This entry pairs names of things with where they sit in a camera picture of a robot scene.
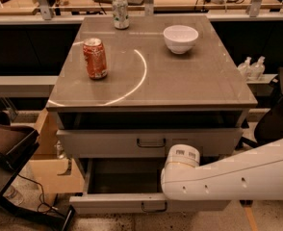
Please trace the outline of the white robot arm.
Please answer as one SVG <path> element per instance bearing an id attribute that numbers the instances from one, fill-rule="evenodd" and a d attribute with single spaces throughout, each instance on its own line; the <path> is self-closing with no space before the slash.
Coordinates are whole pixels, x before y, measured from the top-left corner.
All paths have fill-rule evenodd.
<path id="1" fill-rule="evenodd" d="M 197 149 L 175 144 L 161 173 L 171 200 L 283 200 L 283 139 L 201 165 Z"/>

